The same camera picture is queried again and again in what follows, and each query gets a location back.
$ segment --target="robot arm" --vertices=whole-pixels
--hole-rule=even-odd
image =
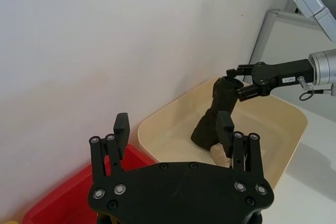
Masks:
[[[272,89],[300,84],[309,94],[330,93],[336,95],[336,49],[310,54],[308,59],[268,65],[258,62],[254,65],[239,65],[226,71],[229,78],[251,76],[252,85],[237,90],[240,101],[257,96],[270,95]],[[331,84],[330,89],[314,90],[314,86]]]

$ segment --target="beige bin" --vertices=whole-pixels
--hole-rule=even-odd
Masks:
[[[190,136],[212,101],[213,79],[178,98],[139,127],[140,147],[159,162],[215,164],[210,152]],[[235,130],[260,135],[265,178],[272,188],[280,179],[307,126],[305,115],[272,95],[238,102],[232,113]]]

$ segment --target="metal frame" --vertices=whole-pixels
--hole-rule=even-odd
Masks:
[[[283,12],[278,9],[268,10],[262,23],[254,49],[252,51],[249,64],[255,64],[261,60],[270,33],[273,29],[273,25],[277,20],[290,24],[300,25],[302,27],[307,27],[310,29],[321,30],[316,20],[306,19],[302,14]],[[247,83],[252,83],[252,78],[250,76],[246,76],[244,78],[244,81]]]

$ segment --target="red plastic container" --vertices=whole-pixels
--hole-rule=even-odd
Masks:
[[[125,170],[132,170],[155,162],[132,145],[125,149],[121,162]],[[67,180],[37,203],[23,218],[23,224],[95,224],[97,214],[87,203],[92,185],[91,165]]]

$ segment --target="screw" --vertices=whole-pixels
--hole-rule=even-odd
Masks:
[[[254,201],[254,199],[252,198],[252,197],[246,197],[245,198],[245,203],[247,204],[247,205],[249,205],[249,206],[254,206],[256,203],[255,203],[255,201]]]
[[[160,167],[161,170],[167,170],[168,169],[168,164],[162,163],[162,164],[160,164],[159,167]]]
[[[261,185],[257,185],[256,186],[256,190],[258,193],[262,194],[262,195],[265,195],[267,194],[267,189]]]
[[[235,183],[235,189],[237,191],[246,191],[245,185],[243,183],[240,183],[240,182]]]
[[[110,141],[114,140],[114,136],[113,136],[113,135],[109,135],[109,136],[107,137],[107,140],[110,140]]]
[[[255,134],[250,135],[250,137],[251,137],[253,140],[257,140],[257,139],[259,139],[259,137],[258,137],[257,135],[255,135]]]
[[[91,143],[95,144],[98,143],[99,139],[97,137],[94,137],[93,139],[91,139]]]
[[[111,200],[108,204],[107,204],[107,208],[110,210],[116,209],[118,207],[118,202],[116,200]]]
[[[123,184],[116,185],[114,188],[114,193],[117,195],[121,195],[126,191],[126,186]]]
[[[103,189],[98,189],[93,193],[93,198],[94,199],[100,199],[104,197],[105,191]]]
[[[195,170],[195,169],[197,169],[197,164],[195,163],[195,162],[191,162],[190,164],[189,164],[189,167],[190,167],[190,169],[193,169],[193,170]]]
[[[236,133],[235,133],[235,137],[237,137],[237,138],[241,138],[241,137],[243,137],[243,135],[241,135],[239,132],[236,132]]]

